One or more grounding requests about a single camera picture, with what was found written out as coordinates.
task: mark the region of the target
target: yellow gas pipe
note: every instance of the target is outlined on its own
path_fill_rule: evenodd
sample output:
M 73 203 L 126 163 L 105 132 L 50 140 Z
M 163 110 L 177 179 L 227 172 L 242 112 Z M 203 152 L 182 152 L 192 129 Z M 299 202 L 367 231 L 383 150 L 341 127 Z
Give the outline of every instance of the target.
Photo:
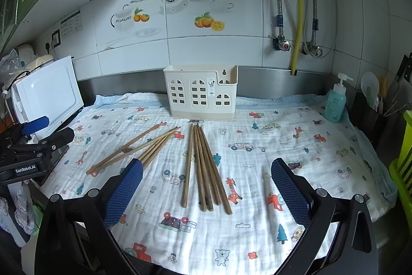
M 297 57 L 300 52 L 300 42 L 303 35 L 304 24 L 304 0 L 297 0 L 297 33 L 295 39 L 295 45 L 293 46 L 292 62 L 290 64 L 290 74 L 296 75 Z

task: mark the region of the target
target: wooden chopstick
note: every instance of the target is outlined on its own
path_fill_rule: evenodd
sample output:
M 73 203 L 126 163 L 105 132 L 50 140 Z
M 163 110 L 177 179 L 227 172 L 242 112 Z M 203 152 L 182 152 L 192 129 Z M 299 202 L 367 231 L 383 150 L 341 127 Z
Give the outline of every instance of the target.
M 196 153 L 197 186 L 199 188 L 200 208 L 202 211 L 206 211 L 205 190 L 203 186 L 202 170 L 200 166 L 199 142 L 197 140 L 196 133 L 197 130 L 196 127 L 194 127 L 194 150 Z
M 220 205 L 220 196 L 219 196 L 219 186 L 218 183 L 216 181 L 216 176 L 213 173 L 213 168 L 212 168 L 212 164 L 215 164 L 215 160 L 213 160 L 212 154 L 210 153 L 210 150 L 207 149 L 206 147 L 206 143 L 205 143 L 205 138 L 203 137 L 203 133 L 199 132 L 199 137 L 200 137 L 200 142 L 202 145 L 202 152 L 203 152 L 203 157 L 204 157 L 204 161 L 206 164 L 206 171 L 207 174 L 209 176 L 209 181 L 210 184 L 212 186 L 212 191 L 213 191 L 213 196 L 215 198 L 215 202 L 217 205 Z
M 143 163 L 143 161 L 156 150 L 157 146 L 160 145 L 164 138 L 165 137 L 159 139 L 158 141 L 154 141 L 153 144 L 139 157 L 139 161 Z
M 127 144 L 125 144 L 124 146 L 120 147 L 118 150 L 114 151 L 112 154 L 110 154 L 107 158 L 103 159 L 102 161 L 100 161 L 98 164 L 95 164 L 93 166 L 91 166 L 91 168 L 86 171 L 86 175 L 91 174 L 91 172 L 93 170 L 98 169 L 100 166 L 102 166 L 104 163 L 106 163 L 107 161 L 110 161 L 112 158 L 114 158 L 117 154 L 123 152 L 123 150 L 125 150 L 128 146 L 132 145 L 133 143 L 135 143 L 137 140 L 143 138 L 146 134 L 150 133 L 151 131 L 154 131 L 155 129 L 158 129 L 160 127 L 160 124 L 156 124 L 154 125 L 151 129 L 148 129 L 147 131 L 139 134 L 137 137 L 135 137 L 134 139 L 130 140 Z
M 199 127 L 199 129 L 200 129 L 200 132 L 203 135 L 203 139 L 205 140 L 205 145 L 208 149 L 208 153 L 210 153 L 209 154 L 210 155 L 209 158 L 210 158 L 212 156 L 212 153 L 211 153 L 211 150 L 210 150 L 210 147 L 209 147 L 209 143 L 207 142 L 207 139 L 206 139 L 205 133 L 203 132 L 203 129 L 201 127 Z M 218 183 L 218 187 L 219 187 L 219 190 L 220 190 L 220 197 L 222 199 L 223 206 L 225 207 L 225 211 L 226 211 L 227 214 L 232 214 L 232 210 L 230 208 L 229 200 L 227 199 L 227 196 L 226 196 L 225 187 L 223 186 L 222 180 L 220 179 L 219 170 L 218 170 L 218 168 L 216 167 L 215 164 L 212 164 L 211 166 L 213 167 L 212 171 L 215 174 L 216 182 Z
M 187 159 L 186 159 L 186 181 L 185 181 L 185 188 L 183 190 L 182 195 L 182 207 L 187 207 L 187 197 L 189 195 L 189 180 L 190 180 L 190 165 L 192 163 L 192 147 L 193 147 L 193 124 L 190 124 L 190 132 L 189 132 L 189 149 L 187 151 Z
M 197 145 L 199 147 L 199 158 L 200 158 L 199 161 L 200 161 L 200 167 L 202 170 L 202 178 L 203 178 L 203 184 L 204 184 L 204 190 L 205 190 L 206 205 L 207 205 L 208 210 L 213 211 L 213 200 L 212 200 L 210 189 L 209 189 L 209 176 L 207 174 L 205 158 L 203 156 L 204 154 L 203 154 L 202 144 L 200 140 L 199 126 L 196 125 L 194 129 L 196 130 Z
M 141 150 L 144 147 L 147 147 L 149 145 L 153 145 L 154 141 L 157 142 L 159 139 L 163 139 L 166 136 L 169 136 L 170 134 L 172 134 L 174 131 L 176 131 L 177 129 L 179 129 L 180 126 L 175 127 L 174 129 L 171 129 L 169 132 L 162 134 L 161 136 L 158 136 L 157 138 L 153 139 L 152 141 L 147 141 L 144 144 L 136 147 L 135 149 L 124 153 L 123 155 L 120 155 L 119 157 L 114 158 L 112 161 L 106 162 L 105 164 L 101 165 L 99 168 L 106 168 L 107 166 L 110 166 L 111 164 L 114 164 L 115 162 L 124 159 L 125 157 L 128 157 L 129 155 L 132 155 L 134 153 L 136 153 L 137 151 Z
M 160 150 L 163 148 L 166 142 L 168 142 L 169 139 L 170 139 L 169 136 L 164 137 L 162 142 L 155 147 L 154 152 L 144 160 L 143 169 L 147 168 L 147 166 L 152 162 L 152 160 L 156 157 L 156 155 L 160 152 Z

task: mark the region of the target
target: white label sticker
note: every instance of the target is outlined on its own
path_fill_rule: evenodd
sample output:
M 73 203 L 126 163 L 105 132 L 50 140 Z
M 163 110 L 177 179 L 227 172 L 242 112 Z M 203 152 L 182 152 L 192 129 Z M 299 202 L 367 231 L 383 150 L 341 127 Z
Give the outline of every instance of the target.
M 207 80 L 207 95 L 215 96 L 215 78 L 208 77 L 206 80 Z
M 82 15 L 80 10 L 73 13 L 62 22 L 60 22 L 61 38 L 64 39 L 69 35 L 82 29 Z

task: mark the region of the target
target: white plastic basket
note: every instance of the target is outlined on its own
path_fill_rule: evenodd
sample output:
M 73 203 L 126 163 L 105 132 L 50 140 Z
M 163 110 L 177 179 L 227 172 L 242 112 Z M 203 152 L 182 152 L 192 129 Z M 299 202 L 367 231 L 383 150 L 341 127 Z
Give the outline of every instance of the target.
M 235 118 L 237 65 L 171 65 L 163 72 L 172 116 Z

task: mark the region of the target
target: blue liquid soap bottle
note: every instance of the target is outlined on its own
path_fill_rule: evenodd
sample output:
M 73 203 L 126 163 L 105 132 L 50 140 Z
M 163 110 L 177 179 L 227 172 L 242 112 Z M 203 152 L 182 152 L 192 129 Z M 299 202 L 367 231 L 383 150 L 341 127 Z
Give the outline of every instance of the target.
M 324 117 L 332 123 L 339 123 L 343 110 L 345 108 L 346 87 L 343 85 L 343 81 L 346 81 L 348 79 L 353 81 L 353 78 L 348 77 L 348 75 L 341 72 L 337 76 L 338 78 L 340 78 L 340 83 L 336 83 L 333 87 L 333 90 L 329 92 L 324 114 Z

